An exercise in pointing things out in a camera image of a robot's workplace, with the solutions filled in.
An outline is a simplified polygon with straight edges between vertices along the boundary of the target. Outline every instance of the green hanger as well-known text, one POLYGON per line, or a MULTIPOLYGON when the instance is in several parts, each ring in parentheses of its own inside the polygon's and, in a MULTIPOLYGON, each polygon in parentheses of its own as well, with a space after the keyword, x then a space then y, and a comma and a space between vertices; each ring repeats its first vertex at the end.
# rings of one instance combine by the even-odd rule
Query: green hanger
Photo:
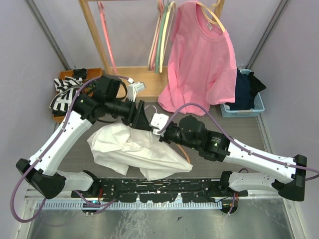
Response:
POLYGON ((156 74, 159 73, 159 68, 160 68, 160 45, 161 45, 161 38, 163 36, 163 29, 164 29, 164 23, 165 23, 167 9, 168 9, 168 4, 165 5, 164 14, 163 14, 163 17, 162 17, 162 21, 160 23, 158 48, 157 48, 157 51, 156 51, 156 63, 155 63, 155 73, 156 74))

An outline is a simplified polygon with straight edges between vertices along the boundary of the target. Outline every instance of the white cloth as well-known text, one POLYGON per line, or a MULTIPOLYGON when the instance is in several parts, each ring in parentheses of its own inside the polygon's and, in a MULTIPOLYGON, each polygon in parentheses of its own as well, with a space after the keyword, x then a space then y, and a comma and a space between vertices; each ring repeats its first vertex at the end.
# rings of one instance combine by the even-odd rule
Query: white cloth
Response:
POLYGON ((166 143, 159 142, 159 136, 122 123, 100 128, 87 141, 95 163, 123 175, 133 166, 140 168, 148 180, 157 180, 189 172, 193 167, 166 143))

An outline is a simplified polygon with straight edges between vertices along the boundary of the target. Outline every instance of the light blue plastic basket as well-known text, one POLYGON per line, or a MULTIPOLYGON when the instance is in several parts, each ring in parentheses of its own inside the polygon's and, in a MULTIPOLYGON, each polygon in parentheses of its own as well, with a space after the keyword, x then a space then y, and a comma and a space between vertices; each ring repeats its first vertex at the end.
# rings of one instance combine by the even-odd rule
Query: light blue plastic basket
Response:
MULTIPOLYGON (((251 70, 242 69, 242 74, 248 75, 251 70)), ((256 117, 265 110, 263 101, 261 100, 260 94, 258 93, 254 100, 255 108, 253 110, 245 111, 231 111, 227 110, 225 104, 220 104, 221 114, 223 118, 236 118, 236 117, 256 117)))

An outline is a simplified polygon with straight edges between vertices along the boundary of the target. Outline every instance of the white wall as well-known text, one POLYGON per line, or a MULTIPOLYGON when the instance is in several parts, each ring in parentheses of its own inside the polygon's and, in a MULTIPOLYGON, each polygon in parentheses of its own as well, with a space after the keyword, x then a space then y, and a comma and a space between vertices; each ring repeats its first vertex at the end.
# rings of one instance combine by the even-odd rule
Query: white wall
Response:
MULTIPOLYGON (((319 1, 291 1, 253 66, 268 87, 263 118, 278 154, 305 155, 319 168, 319 1)), ((298 203, 308 239, 318 238, 319 179, 298 203)))
MULTIPOLYGON (((22 0, 0 2, 0 234, 11 239, 18 223, 9 199, 20 174, 20 158, 34 154, 53 132, 48 105, 53 78, 63 70, 27 5, 22 0)), ((25 194, 21 187, 17 211, 25 194)))
MULTIPOLYGON (((186 0, 175 0, 178 7, 186 0)), ((78 0, 34 0, 71 67, 102 63, 78 0)), ((158 19, 156 0, 104 2, 110 43, 117 66, 146 66, 158 19)), ((210 6, 217 0, 202 0, 210 6)), ((221 21, 230 34, 237 66, 247 65, 280 0, 226 0, 221 21)), ((105 44, 96 2, 90 2, 105 44)), ((171 44, 167 45, 164 64, 171 44)))

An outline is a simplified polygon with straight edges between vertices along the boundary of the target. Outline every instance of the pink shirt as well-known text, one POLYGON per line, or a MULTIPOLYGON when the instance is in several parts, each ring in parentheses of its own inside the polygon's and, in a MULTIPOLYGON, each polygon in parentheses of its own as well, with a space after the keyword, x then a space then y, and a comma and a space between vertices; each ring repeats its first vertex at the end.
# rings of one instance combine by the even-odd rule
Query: pink shirt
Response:
MULTIPOLYGON (((159 96, 159 104, 169 112, 190 102, 207 110, 210 105, 235 102, 237 67, 233 45, 226 31, 207 24, 196 3, 187 1, 179 7, 171 34, 168 85, 159 96)), ((195 106, 180 112, 205 114, 195 106)))

